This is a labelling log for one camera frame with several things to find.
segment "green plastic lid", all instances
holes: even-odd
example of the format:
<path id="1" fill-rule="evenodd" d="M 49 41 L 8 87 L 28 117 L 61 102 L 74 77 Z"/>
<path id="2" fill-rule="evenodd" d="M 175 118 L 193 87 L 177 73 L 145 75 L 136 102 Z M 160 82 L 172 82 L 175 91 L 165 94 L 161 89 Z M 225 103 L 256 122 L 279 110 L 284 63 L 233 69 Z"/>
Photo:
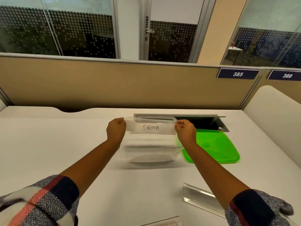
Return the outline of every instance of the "green plastic lid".
<path id="1" fill-rule="evenodd" d="M 197 129 L 197 144 L 218 163 L 236 163 L 240 159 L 231 140 L 221 131 Z M 185 149 L 183 155 L 189 163 L 193 163 Z"/>

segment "door handle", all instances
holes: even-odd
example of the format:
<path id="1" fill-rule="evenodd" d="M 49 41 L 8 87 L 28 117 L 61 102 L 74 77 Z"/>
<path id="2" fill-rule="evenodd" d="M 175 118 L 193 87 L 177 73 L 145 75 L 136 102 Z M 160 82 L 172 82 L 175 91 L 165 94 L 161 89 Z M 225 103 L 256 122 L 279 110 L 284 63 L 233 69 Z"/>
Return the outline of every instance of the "door handle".
<path id="1" fill-rule="evenodd" d="M 154 30 L 152 30 L 152 29 L 150 29 L 149 31 L 146 29 L 145 30 L 145 33 L 155 33 L 155 31 Z"/>

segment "hand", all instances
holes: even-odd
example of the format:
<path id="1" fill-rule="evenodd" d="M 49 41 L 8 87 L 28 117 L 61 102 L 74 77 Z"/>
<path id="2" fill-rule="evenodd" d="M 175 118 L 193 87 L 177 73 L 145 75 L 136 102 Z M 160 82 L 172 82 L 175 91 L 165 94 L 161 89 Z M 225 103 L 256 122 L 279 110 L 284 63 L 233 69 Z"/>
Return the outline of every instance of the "hand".
<path id="1" fill-rule="evenodd" d="M 175 124 L 178 138 L 184 148 L 197 144 L 197 129 L 188 120 L 178 120 Z"/>
<path id="2" fill-rule="evenodd" d="M 107 127 L 107 140 L 117 145 L 121 144 L 121 141 L 126 132 L 126 122 L 124 118 L 116 118 L 109 122 Z"/>

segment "clear plastic container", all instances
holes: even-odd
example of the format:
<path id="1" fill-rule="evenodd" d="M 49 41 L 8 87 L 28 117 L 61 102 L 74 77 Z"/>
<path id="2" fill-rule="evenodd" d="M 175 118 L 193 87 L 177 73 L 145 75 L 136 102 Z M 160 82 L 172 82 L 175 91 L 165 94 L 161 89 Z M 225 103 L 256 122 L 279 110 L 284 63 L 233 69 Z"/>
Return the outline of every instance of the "clear plastic container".
<path id="1" fill-rule="evenodd" d="M 127 128 L 121 145 L 127 161 L 173 161 L 183 149 L 174 127 L 176 118 L 145 116 L 124 119 Z"/>

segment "plaid shirt sleeve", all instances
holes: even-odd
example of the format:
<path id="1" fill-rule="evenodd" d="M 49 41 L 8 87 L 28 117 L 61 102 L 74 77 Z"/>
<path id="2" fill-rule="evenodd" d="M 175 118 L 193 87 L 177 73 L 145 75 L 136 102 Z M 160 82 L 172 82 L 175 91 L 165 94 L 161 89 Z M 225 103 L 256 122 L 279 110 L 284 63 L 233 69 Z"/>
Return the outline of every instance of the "plaid shirt sleeve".
<path id="1" fill-rule="evenodd" d="M 293 215 L 293 207 L 259 190 L 239 193 L 225 212 L 230 226 L 290 226 L 280 214 Z"/>
<path id="2" fill-rule="evenodd" d="M 78 203 L 76 184 L 53 175 L 0 197 L 0 225 L 77 225 Z"/>

